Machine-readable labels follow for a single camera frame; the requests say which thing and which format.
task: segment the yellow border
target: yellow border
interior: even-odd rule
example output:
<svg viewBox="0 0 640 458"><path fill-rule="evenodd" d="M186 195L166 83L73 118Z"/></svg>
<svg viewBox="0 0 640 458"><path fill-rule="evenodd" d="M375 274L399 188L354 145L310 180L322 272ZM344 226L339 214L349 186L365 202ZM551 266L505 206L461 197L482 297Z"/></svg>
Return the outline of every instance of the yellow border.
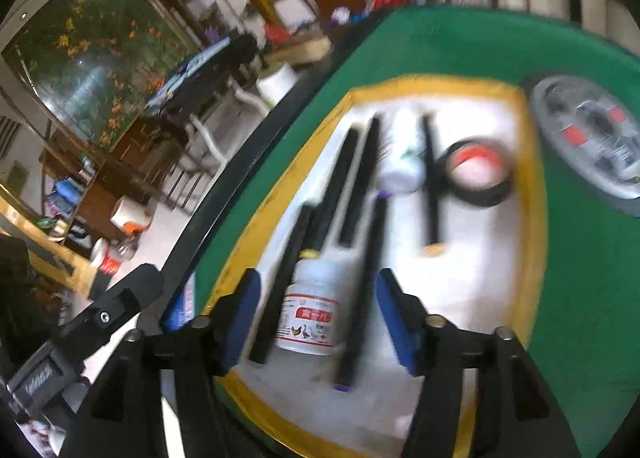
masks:
<svg viewBox="0 0 640 458"><path fill-rule="evenodd" d="M71 249L49 240L49 237L44 234L38 226L31 223L27 217L23 216L2 197L0 197L0 214L5 216L9 222L35 241L40 247L43 247L61 261L69 263L74 268L73 273L69 276L60 269L41 260L35 254L30 253L31 264L38 272L57 281L60 285L64 285L66 288L77 292L82 297L89 295L97 272L97 269L91 266L89 260L73 252Z"/></svg>
<svg viewBox="0 0 640 458"><path fill-rule="evenodd" d="M340 119L353 107L371 101L397 99L412 95L459 96L507 102L518 119L519 144L515 154L515 187L520 194L520 264L518 286L513 297L510 326L527 345L533 328L546 263L546 199L540 162L538 137L531 122L524 94L505 83L450 76L403 76L379 85L354 88L325 117L322 124L300 149L289 167L273 186L238 238L204 313L216 301L231 294L247 267L255 267L281 216L319 157ZM247 388L233 372L220 378L239 409L257 427L281 444L308 458L364 458L354 450L327 442L278 415ZM458 428L455 456L468 454L474 416L463 414Z"/></svg>

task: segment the orange flowers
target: orange flowers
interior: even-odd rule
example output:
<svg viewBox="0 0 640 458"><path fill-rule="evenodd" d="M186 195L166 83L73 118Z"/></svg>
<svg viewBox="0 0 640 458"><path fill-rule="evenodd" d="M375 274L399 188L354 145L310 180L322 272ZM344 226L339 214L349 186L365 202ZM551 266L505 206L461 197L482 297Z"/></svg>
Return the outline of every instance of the orange flowers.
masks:
<svg viewBox="0 0 640 458"><path fill-rule="evenodd" d="M111 139L113 139L113 133L109 133L108 131L103 131L102 135L100 136L100 144L103 146L106 146L111 142Z"/></svg>
<svg viewBox="0 0 640 458"><path fill-rule="evenodd" d="M153 27L149 29L149 34L155 36L156 38L162 38L162 31L156 31L156 29Z"/></svg>
<svg viewBox="0 0 640 458"><path fill-rule="evenodd" d="M149 90L160 90L164 86L164 76L148 79Z"/></svg>
<svg viewBox="0 0 640 458"><path fill-rule="evenodd" d="M120 97L114 97L112 101L111 113L122 112L122 104L120 103Z"/></svg>

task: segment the bottle label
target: bottle label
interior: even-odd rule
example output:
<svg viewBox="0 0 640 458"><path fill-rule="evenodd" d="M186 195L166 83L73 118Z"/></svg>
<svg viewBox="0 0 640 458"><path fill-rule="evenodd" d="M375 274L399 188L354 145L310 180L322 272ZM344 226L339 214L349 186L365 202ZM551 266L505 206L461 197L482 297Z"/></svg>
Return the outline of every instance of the bottle label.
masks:
<svg viewBox="0 0 640 458"><path fill-rule="evenodd" d="M425 142L418 117L419 114L410 109L399 109L387 115L378 150L379 161L421 161Z"/></svg>
<svg viewBox="0 0 640 458"><path fill-rule="evenodd" d="M334 346L333 326L338 302L309 294L286 294L276 338L312 346Z"/></svg>

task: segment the green felt surface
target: green felt surface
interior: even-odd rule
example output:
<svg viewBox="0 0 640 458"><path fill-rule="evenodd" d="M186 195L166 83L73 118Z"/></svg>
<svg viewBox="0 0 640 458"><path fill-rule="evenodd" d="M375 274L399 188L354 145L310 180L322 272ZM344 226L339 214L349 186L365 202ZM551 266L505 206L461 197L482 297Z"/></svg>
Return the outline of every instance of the green felt surface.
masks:
<svg viewBox="0 0 640 458"><path fill-rule="evenodd" d="M350 88L414 73L518 84L550 70L588 77L640 110L639 59L573 26L502 11L396 11L322 87L233 207L197 267L196 306L255 209ZM554 155L543 159L549 251L530 351L590 458L640 391L640 226L594 197Z"/></svg>

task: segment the white pipe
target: white pipe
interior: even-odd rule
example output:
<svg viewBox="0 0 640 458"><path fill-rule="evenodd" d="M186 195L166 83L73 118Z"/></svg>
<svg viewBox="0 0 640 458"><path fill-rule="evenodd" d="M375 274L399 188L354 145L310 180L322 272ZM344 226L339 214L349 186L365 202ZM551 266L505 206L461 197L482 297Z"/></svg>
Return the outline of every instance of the white pipe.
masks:
<svg viewBox="0 0 640 458"><path fill-rule="evenodd" d="M211 135L209 128L202 124L193 114L190 115L189 119L191 121L191 124L193 124L196 127L196 130L198 130L204 137L204 142L207 144L207 148L209 148L211 155L213 155L217 161L220 161L221 165L225 165L226 157L224 153L222 153L220 148L218 148L216 142L213 140L213 135Z"/></svg>
<svg viewBox="0 0 640 458"><path fill-rule="evenodd" d="M267 117L270 112L270 108L266 102L260 99L257 95L254 95L251 92L246 92L245 90L240 88L240 85L234 86L234 95L236 96L236 99L243 103L254 106L258 109L258 112L260 112L260 115L262 115L262 117Z"/></svg>

